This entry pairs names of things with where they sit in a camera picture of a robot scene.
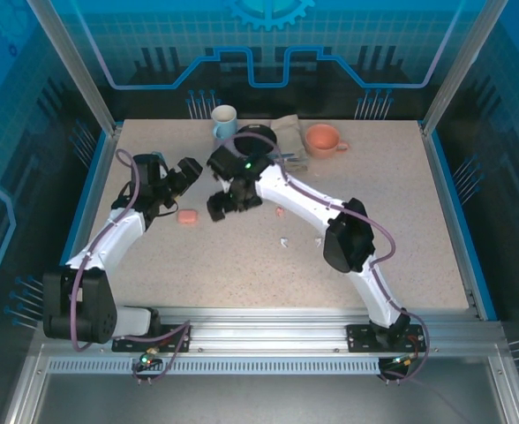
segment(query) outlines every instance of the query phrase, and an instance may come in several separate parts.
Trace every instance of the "orange mug handle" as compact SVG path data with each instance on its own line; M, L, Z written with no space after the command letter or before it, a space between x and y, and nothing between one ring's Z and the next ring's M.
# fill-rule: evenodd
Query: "orange mug handle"
M338 143L338 148L336 149L336 152L346 153L349 148L350 148L350 144L348 144L346 141L340 140L340 142Z

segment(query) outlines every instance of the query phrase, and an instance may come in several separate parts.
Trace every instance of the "orange mug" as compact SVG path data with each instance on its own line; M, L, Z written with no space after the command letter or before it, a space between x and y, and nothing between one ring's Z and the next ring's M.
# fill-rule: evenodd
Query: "orange mug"
M350 145L340 140L340 133L333 126L316 124L306 131L305 149L309 155L317 159L327 159L334 153L344 153Z

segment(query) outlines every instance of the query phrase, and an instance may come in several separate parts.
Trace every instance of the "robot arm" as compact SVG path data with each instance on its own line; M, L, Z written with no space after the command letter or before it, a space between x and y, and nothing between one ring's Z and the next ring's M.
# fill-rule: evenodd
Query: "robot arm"
M143 336L158 331L159 315L144 307L117 307L109 280L130 246L160 216L160 207L172 208L176 198L199 178L201 166L192 158L169 170L160 155L136 155L139 194L132 208L122 212L132 199L134 176L113 202L103 229L65 267L44 275L43 327L47 337L70 338L70 293L75 276L86 256L89 261L81 274L81 297L77 303L79 341L106 343L112 337ZM125 194L130 187L130 194Z
M370 270L370 264L375 259L370 225L344 212L325 207L312 198L321 199L328 206L340 206L367 216L360 201L333 199L291 176L285 177L281 167L266 156L244 160L235 157L227 148L220 147L213 152L207 164L223 187L223 191L211 196L207 203L214 221L223 219L227 212L257 207L263 200L273 201L290 210L325 236L325 260L331 267L346 274L354 284L367 307L375 332L382 336L384 344L392 345L406 330L410 318L392 306L392 301L396 305L399 302L384 283L377 265L373 269L382 282L383 290Z

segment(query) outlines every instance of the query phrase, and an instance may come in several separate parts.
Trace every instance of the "pink block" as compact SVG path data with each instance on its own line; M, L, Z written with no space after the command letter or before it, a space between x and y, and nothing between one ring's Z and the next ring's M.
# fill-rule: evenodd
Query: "pink block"
M177 212L178 223L196 223L197 211L194 209L181 209Z

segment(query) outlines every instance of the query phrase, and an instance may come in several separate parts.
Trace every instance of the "black mounting plate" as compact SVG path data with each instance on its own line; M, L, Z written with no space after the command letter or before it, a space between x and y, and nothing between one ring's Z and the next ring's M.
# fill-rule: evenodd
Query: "black mounting plate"
M176 329L181 324L174 325L164 325L162 324L161 334L167 334L173 329ZM112 342L112 352L139 352L143 353L150 347L160 345L160 353L173 353L179 343L179 339L183 335L183 331L178 331L176 334L169 338L168 343L160 344L160 342L153 343L142 343L142 342L131 342L130 340L113 340ZM191 342L191 327L187 330L187 340L181 344L181 349L179 351L181 353L189 352L189 344Z
M425 334L422 326L411 324L394 346L386 347L375 338L375 333L369 324L351 324L346 326L348 352L350 353L383 353L415 351L415 345L409 336L416 337L419 352L426 350Z

